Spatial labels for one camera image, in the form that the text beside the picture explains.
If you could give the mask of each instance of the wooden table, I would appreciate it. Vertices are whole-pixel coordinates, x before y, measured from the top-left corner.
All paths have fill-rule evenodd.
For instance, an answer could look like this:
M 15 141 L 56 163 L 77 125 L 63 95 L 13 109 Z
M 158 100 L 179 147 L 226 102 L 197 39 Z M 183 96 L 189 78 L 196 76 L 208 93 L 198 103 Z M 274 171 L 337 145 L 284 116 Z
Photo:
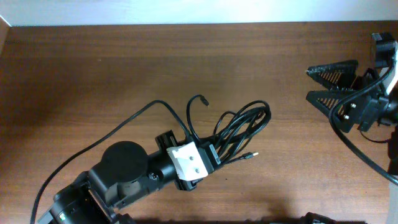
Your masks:
M 333 133 L 327 118 L 305 101 L 322 87 L 311 65 L 358 59 L 370 65 L 370 34 L 398 22 L 317 22 L 177 26 L 13 27 L 0 59 L 0 223 L 27 223 L 43 181 L 65 159 L 96 141 L 154 99 L 185 120 L 194 103 L 200 136 L 218 116 L 252 100 L 266 100 L 269 125 L 250 143 L 254 159 L 207 177 L 193 192 L 170 185 L 123 210 L 161 220 L 272 220 L 307 212 L 337 220 L 384 223 L 388 182 Z M 38 217 L 53 195 L 95 165 L 112 143 L 135 141 L 148 153 L 156 135 L 183 133 L 161 106 L 139 116 L 71 162 L 44 192 Z M 367 135 L 390 136 L 374 125 Z M 349 138 L 384 168 L 387 146 Z

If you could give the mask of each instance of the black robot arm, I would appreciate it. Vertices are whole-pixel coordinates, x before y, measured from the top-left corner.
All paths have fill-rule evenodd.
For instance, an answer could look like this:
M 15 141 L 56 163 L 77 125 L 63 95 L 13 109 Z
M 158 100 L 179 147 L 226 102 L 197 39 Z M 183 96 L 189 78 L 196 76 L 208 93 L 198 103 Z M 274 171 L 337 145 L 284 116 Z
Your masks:
M 265 101 L 253 101 L 236 113 L 226 112 L 218 121 L 214 135 L 199 138 L 190 121 L 190 104 L 197 97 L 208 105 L 202 95 L 194 96 L 188 103 L 187 119 L 194 134 L 181 124 L 188 133 L 185 139 L 177 141 L 173 132 L 167 131 L 156 137 L 159 150 L 151 155 L 131 141 L 113 144 L 99 163 L 54 196 L 54 204 L 38 223 L 133 223 L 129 215 L 116 214 L 115 209 L 120 210 L 172 182 L 179 190 L 191 191 L 204 177 L 226 164 L 257 154 L 248 152 L 235 157 L 271 119 Z M 261 106 L 248 109 L 256 104 Z M 226 114 L 233 117 L 217 133 Z

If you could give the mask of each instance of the white bracket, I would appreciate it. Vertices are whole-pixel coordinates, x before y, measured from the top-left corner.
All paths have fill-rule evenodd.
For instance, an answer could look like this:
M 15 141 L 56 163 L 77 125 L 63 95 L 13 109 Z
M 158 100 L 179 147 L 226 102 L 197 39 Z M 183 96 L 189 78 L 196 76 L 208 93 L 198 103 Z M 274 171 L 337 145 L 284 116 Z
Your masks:
M 173 161 L 179 179 L 191 181 L 209 175 L 194 142 L 179 147 L 170 147 L 167 149 L 167 153 Z
M 389 75 L 384 81 L 383 81 L 383 85 L 386 88 L 386 94 L 390 95 L 392 89 L 394 88 L 394 86 L 396 85 L 397 81 L 398 81 L 398 69 L 396 68 L 397 66 L 397 59 L 398 59 L 398 43 L 395 42 L 396 45 L 396 53 L 393 59 L 393 64 L 394 64 L 394 69 L 391 71 L 391 75 Z M 386 72 L 387 72 L 388 68 L 383 68 L 380 71 L 380 77 L 383 76 Z

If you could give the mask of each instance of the bolt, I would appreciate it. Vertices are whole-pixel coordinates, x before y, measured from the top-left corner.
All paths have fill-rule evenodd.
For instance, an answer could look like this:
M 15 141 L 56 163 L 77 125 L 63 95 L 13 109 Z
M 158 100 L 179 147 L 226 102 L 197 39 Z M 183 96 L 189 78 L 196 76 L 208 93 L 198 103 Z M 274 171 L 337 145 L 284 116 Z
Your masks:
M 149 178 L 152 179 L 152 180 L 155 180 L 157 178 L 157 175 L 154 174 L 154 173 L 150 173 L 149 174 Z
M 61 221 L 64 221 L 64 220 L 66 220 L 66 219 L 67 219 L 64 213 L 61 213 L 61 215 L 60 215 L 60 219 L 61 219 Z

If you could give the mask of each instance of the wire plug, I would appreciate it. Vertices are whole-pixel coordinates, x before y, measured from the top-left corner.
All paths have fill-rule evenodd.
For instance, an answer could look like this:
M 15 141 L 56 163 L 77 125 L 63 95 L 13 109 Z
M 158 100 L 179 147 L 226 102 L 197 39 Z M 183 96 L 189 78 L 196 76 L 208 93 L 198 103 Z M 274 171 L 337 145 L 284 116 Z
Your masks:
M 243 157 L 243 159 L 251 159 L 258 154 L 259 154 L 258 152 L 247 152 L 240 157 Z
M 200 101 L 201 101 L 204 105 L 209 106 L 209 101 L 207 101 L 206 98 L 205 98 L 204 96 L 200 95 L 199 97 L 200 97 Z

